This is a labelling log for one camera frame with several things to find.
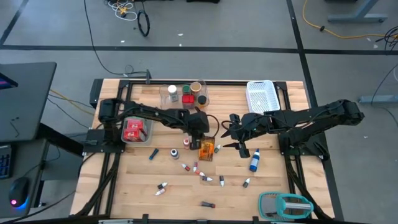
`monitor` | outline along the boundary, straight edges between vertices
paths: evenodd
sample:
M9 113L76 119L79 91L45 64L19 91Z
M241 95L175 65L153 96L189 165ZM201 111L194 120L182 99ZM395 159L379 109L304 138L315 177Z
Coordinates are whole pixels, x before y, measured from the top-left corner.
M0 72L0 90L17 87L17 86L18 86L17 82L8 78L7 76L5 76L3 73Z

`concrete floor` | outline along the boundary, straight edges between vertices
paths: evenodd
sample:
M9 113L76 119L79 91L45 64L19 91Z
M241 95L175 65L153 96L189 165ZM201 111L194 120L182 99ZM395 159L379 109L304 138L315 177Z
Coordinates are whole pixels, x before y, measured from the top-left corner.
M6 29L21 2L0 1L0 33ZM372 10L389 14L382 24L327 23L328 13L352 11L361 2L337 4L309 0L306 16L341 35L383 34L396 26L398 2L395 0L380 1ZM305 49L383 48L382 42L374 43L377 37L370 37L370 41L367 38L343 40L309 27L302 20L303 4L304 0L293 1ZM151 31L146 39L134 30L135 22L115 18L113 11L100 0L87 0L95 45L297 48L285 1L222 0L220 4L188 4L175 0L148 1L145 5L151 19ZM83 2L29 0L4 44L90 46ZM98 54L111 71L124 72L124 67L131 64L135 70L149 69L154 78L304 81L298 54L143 51L100 51ZM361 95L373 94L385 73L398 62L398 56L307 54L307 60L318 104L323 105L340 98L356 101ZM52 89L85 103L94 78L113 77L101 68L90 50L0 50L0 63L46 61L58 63ZM397 85L391 76L380 93L395 94ZM81 123L90 126L91 116L66 102L55 101ZM391 107L397 114L398 109ZM366 118L359 126L337 127L326 132L344 217L353 222L395 223L397 126L383 110L363 105L360 109ZM85 131L52 104L46 105L42 122L62 133ZM80 162L75 158L69 161L75 167ZM54 203L75 186L76 178L48 181L43 201ZM31 219L66 217L71 204L72 197Z

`yellow cable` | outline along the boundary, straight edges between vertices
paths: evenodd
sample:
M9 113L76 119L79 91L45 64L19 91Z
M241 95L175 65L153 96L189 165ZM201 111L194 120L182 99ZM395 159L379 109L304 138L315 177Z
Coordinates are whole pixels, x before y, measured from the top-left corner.
M70 104L72 104L73 106L75 106L76 108L78 108L79 110L81 110L84 113L90 114L90 115L94 115L92 112L89 112L87 110L84 110L83 108L79 107L78 105L76 105L76 103L70 101L66 96L62 95L61 93L55 91L55 90L50 90L51 92L57 94L58 96L62 97L63 99L67 100Z
M308 0L305 0L304 6L303 6L303 19L308 25L320 29L321 28L320 26L312 24L311 22L307 21L307 19L305 18L305 6L307 5L307 2L308 2ZM334 35L335 37L341 38L341 39L355 39L355 38L362 38L362 37L369 37L369 36L373 36L373 37L384 37L385 36L384 34L364 34L364 35L355 35L355 36L342 36L342 35L338 35L338 34L334 33L331 30L328 30L328 29L324 29L324 31L328 32L331 35Z

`blue bottle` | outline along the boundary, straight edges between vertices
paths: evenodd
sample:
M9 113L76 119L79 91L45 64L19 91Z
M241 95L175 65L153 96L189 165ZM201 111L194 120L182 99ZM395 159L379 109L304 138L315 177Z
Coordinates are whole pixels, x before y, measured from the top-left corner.
M260 152L259 149L256 150L256 152L253 155L253 159L251 160L250 163L250 168L249 170L252 172L256 172L257 171L257 166L259 164L259 160L260 160Z

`blue light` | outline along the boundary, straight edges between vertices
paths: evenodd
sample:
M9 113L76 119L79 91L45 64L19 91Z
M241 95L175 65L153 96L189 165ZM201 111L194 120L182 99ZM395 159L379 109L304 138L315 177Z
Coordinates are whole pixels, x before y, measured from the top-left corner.
M25 210L28 201L29 201L29 197L26 198L26 201L22 205L20 205L19 207L16 207L15 209L16 210Z

